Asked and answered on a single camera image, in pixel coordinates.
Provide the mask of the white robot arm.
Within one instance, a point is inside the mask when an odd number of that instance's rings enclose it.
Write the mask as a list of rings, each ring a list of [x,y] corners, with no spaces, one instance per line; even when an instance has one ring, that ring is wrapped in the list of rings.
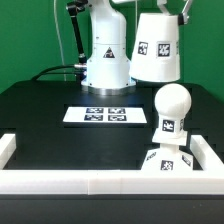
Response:
[[[112,3],[134,0],[88,0],[92,22],[92,55],[82,87],[95,94],[120,95],[138,80],[173,82],[180,78],[179,27],[188,23],[193,0],[172,15],[167,0],[157,0],[158,13],[142,13],[134,49],[126,56],[126,19]]]

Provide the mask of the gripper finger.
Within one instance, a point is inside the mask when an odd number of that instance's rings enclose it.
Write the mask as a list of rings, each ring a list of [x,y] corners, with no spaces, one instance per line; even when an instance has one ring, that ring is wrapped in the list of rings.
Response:
[[[178,15],[178,25],[186,25],[189,20],[188,12],[191,8],[193,0],[184,0],[185,5],[183,7],[182,12]]]
[[[170,13],[166,8],[167,0],[157,0],[157,6],[160,9],[160,11],[164,14],[169,16]]]

